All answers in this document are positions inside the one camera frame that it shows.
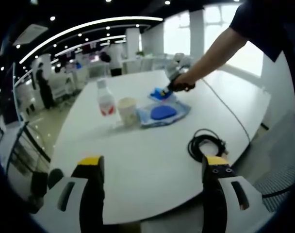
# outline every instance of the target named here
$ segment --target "oval table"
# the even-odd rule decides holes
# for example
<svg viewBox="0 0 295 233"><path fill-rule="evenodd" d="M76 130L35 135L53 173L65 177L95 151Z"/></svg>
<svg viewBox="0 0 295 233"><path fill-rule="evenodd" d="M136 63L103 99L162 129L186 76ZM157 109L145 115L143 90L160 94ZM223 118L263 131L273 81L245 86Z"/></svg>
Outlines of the oval table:
<svg viewBox="0 0 295 233"><path fill-rule="evenodd" d="M252 139L270 102L270 95L239 77L216 71L205 80L232 109ZM165 87L164 71L129 74L107 79L116 100L133 97L137 107L152 103L147 95ZM91 81L72 106L57 139L50 169L70 176L87 156L105 158L104 224L133 222L171 210L202 192L201 163L187 152L197 129L208 128L226 141L232 165L249 144L232 113L203 82L188 93L176 94L192 107L184 119L166 127L112 127L97 104L97 84Z"/></svg>

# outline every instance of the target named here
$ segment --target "hand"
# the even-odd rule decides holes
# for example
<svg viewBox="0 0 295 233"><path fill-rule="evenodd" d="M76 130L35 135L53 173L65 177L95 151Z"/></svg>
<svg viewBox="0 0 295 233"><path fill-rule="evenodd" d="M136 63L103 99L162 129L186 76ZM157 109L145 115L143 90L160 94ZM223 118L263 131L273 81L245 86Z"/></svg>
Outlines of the hand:
<svg viewBox="0 0 295 233"><path fill-rule="evenodd" d="M195 88L195 82L191 81L189 76L186 74L181 74L176 79L174 79L168 86L172 91L190 91Z"/></svg>

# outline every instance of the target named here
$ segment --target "bottle label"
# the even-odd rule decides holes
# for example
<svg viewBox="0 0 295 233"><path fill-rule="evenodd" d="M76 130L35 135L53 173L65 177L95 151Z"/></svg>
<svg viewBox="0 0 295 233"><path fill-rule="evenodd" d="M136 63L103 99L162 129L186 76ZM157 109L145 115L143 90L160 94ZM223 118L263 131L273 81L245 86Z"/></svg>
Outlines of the bottle label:
<svg viewBox="0 0 295 233"><path fill-rule="evenodd" d="M115 106L112 103L100 104L100 111L103 116L113 115L116 112Z"/></svg>

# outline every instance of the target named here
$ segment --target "plastic bottle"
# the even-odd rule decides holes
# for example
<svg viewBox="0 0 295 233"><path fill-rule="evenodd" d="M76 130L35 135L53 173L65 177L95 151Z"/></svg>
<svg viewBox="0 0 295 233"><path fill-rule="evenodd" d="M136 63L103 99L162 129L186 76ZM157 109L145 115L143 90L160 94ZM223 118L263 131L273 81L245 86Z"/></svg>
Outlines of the plastic bottle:
<svg viewBox="0 0 295 233"><path fill-rule="evenodd" d="M105 79L97 81L98 86L98 104L101 114L104 117L112 116L116 114L116 104L114 96L107 87Z"/></svg>

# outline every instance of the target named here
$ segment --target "bottle cap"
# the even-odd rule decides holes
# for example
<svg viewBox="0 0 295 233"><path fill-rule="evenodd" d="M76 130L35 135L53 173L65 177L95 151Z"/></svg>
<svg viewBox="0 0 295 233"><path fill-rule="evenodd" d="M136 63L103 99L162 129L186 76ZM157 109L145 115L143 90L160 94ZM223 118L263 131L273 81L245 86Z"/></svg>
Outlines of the bottle cap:
<svg viewBox="0 0 295 233"><path fill-rule="evenodd" d="M107 82L105 79L100 79L97 81L97 87L98 88L106 88L107 87Z"/></svg>

